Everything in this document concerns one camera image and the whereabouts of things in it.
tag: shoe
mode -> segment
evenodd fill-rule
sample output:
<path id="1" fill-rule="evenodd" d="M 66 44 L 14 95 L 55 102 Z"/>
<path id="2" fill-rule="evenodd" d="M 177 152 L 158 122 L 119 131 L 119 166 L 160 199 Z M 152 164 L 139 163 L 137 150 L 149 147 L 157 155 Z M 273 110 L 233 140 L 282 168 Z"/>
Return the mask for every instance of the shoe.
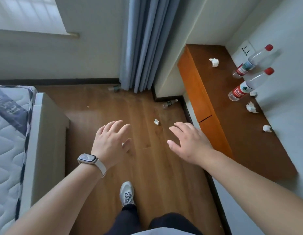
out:
<path id="1" fill-rule="evenodd" d="M 132 186 L 131 182 L 127 181 L 124 182 L 120 189 L 120 200 L 122 203 L 122 206 L 126 206 L 128 204 L 134 203 L 134 187 Z"/>

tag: dark pants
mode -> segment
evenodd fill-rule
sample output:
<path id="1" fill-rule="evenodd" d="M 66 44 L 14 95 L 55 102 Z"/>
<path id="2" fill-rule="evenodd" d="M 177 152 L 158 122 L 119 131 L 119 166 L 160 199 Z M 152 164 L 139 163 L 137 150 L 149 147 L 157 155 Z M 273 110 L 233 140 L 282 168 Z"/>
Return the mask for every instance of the dark pants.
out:
<path id="1" fill-rule="evenodd" d="M 190 221 L 177 213 L 168 213 L 161 217 L 154 218 L 148 229 L 158 227 L 169 227 L 184 232 L 203 235 Z M 142 231 L 138 218 L 137 208 L 133 204 L 123 207 L 122 211 L 115 218 L 112 228 L 105 235 L 130 235 Z"/>

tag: white watch strap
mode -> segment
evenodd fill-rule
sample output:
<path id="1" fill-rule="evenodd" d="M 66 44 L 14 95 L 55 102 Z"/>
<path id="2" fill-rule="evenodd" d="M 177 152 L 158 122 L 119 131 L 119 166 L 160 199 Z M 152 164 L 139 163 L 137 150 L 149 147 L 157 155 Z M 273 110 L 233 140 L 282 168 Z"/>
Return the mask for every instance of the white watch strap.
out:
<path id="1" fill-rule="evenodd" d="M 107 172 L 105 165 L 99 159 L 97 159 L 95 165 L 101 170 L 102 178 L 103 178 Z"/>

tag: white quilted mattress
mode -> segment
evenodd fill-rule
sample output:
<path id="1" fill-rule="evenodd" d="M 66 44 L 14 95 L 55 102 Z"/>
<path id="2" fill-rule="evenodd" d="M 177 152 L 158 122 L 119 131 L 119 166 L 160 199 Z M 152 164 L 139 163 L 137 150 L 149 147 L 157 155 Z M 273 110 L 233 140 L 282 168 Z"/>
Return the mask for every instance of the white quilted mattress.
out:
<path id="1" fill-rule="evenodd" d="M 36 89 L 0 86 L 0 234 L 19 218 Z"/>

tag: person's left hand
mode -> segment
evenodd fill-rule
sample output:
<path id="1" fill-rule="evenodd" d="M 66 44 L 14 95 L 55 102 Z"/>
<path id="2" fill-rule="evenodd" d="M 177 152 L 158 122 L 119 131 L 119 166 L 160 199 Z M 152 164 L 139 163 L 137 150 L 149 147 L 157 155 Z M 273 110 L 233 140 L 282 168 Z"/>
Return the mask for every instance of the person's left hand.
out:
<path id="1" fill-rule="evenodd" d="M 96 133 L 91 154 L 96 156 L 107 170 L 122 161 L 130 150 L 131 139 L 126 139 L 130 124 L 122 128 L 121 126 L 122 120 L 113 121 L 102 126 Z"/>

